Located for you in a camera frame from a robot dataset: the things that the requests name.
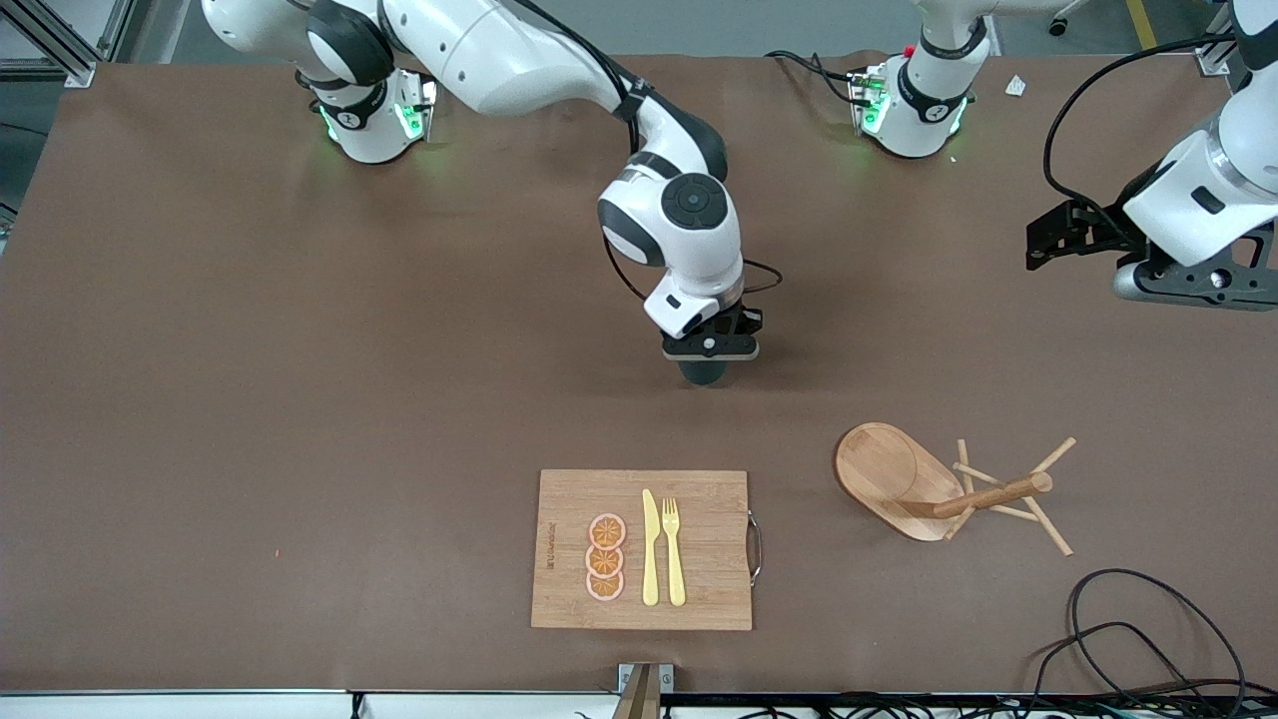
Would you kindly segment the metal mount bracket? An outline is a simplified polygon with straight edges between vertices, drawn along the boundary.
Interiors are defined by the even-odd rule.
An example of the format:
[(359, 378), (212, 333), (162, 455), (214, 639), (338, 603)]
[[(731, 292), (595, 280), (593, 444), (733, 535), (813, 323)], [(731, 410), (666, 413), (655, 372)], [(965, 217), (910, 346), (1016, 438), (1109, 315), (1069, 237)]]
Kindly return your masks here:
[(675, 691), (672, 663), (622, 663), (612, 719), (665, 719), (663, 701)]

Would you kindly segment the wooden cutting board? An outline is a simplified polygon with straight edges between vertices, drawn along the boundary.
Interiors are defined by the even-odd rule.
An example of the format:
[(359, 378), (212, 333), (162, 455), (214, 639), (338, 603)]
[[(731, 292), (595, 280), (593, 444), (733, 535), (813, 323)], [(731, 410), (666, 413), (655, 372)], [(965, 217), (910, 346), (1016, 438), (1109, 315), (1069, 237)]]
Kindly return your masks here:
[[(681, 608), (668, 596), (663, 529), (656, 541), (659, 602), (649, 608), (642, 600), (643, 488), (652, 490), (659, 513), (663, 497), (677, 501), (677, 541), (686, 584)], [(749, 631), (757, 563), (748, 556), (748, 473), (743, 470), (543, 470), (530, 624), (538, 630)], [(612, 602), (597, 602), (585, 587), (587, 529), (606, 511), (627, 524), (621, 547), (625, 590)]]

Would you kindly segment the yellow plastic fork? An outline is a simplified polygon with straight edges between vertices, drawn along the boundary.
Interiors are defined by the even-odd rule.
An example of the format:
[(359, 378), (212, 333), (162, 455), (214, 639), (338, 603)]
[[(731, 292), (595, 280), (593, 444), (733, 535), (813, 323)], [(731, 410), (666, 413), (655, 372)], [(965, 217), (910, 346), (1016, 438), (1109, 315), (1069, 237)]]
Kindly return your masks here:
[(681, 518), (675, 497), (663, 497), (661, 502), (661, 526), (666, 536), (668, 550), (668, 596), (674, 607), (681, 608), (686, 604), (688, 591), (682, 573), (681, 552), (677, 541)]

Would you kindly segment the yellow plastic knife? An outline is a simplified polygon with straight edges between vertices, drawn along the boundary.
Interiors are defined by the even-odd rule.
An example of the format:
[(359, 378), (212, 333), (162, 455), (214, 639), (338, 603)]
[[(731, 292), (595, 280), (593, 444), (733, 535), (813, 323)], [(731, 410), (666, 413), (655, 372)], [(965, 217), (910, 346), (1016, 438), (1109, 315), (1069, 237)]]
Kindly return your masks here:
[(643, 488), (642, 502), (644, 511), (644, 563), (642, 581), (642, 600), (645, 607), (656, 607), (659, 602), (659, 579), (657, 572), (656, 541), (661, 536), (661, 513), (656, 506), (656, 497), (649, 488)]

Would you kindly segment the aluminium frame profile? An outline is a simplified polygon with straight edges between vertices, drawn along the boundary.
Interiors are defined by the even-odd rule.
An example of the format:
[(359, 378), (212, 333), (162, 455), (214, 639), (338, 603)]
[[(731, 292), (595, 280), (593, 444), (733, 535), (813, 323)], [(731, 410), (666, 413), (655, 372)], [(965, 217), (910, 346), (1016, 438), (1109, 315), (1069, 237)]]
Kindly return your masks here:
[(1237, 54), (1237, 33), (1233, 23), (1232, 0), (1204, 0), (1215, 9), (1214, 17), (1203, 31), (1203, 37), (1222, 36), (1214, 43), (1200, 43), (1194, 49), (1194, 56), (1201, 77), (1228, 77), (1231, 59)]
[(121, 56), (141, 0), (0, 0), (0, 80), (91, 86)]

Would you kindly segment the wooden cup rack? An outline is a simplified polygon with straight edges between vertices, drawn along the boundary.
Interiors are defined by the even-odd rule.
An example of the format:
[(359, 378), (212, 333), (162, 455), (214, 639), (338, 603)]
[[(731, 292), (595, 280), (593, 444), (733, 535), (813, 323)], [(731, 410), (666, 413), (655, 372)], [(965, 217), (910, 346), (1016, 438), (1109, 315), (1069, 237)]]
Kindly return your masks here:
[(1051, 469), (1074, 448), (1065, 438), (1026, 476), (999, 481), (970, 464), (966, 442), (946, 467), (904, 429), (882, 421), (854, 427), (835, 450), (835, 478), (845, 493), (912, 541), (950, 541), (982, 511), (1026, 518), (1049, 536), (1059, 554), (1072, 547), (1042, 510), (1038, 497), (1053, 488)]

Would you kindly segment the white table edge rail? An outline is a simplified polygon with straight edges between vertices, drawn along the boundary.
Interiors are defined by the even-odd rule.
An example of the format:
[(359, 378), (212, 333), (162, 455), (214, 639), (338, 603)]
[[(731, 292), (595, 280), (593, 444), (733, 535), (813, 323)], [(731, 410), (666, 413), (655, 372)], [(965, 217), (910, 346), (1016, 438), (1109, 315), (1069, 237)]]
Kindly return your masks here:
[(0, 719), (611, 719), (617, 706), (602, 692), (0, 692)]

